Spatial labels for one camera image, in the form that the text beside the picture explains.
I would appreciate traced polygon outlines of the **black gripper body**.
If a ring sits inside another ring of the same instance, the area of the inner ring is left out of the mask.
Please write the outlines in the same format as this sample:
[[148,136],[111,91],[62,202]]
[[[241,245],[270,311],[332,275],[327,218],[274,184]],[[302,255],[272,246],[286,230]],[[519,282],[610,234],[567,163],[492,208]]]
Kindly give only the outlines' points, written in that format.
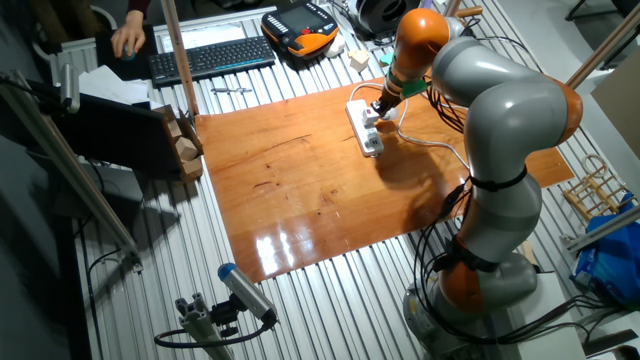
[[394,83],[385,83],[378,100],[380,108],[394,108],[403,101],[402,87]]

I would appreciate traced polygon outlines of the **person bare hand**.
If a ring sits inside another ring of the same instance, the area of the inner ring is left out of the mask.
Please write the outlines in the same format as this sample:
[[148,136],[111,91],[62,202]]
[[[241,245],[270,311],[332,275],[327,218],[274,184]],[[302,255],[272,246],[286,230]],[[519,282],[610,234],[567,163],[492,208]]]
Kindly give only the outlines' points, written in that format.
[[114,56],[118,59],[131,59],[146,41],[143,31],[144,13],[131,10],[127,13],[125,24],[114,32],[111,45]]

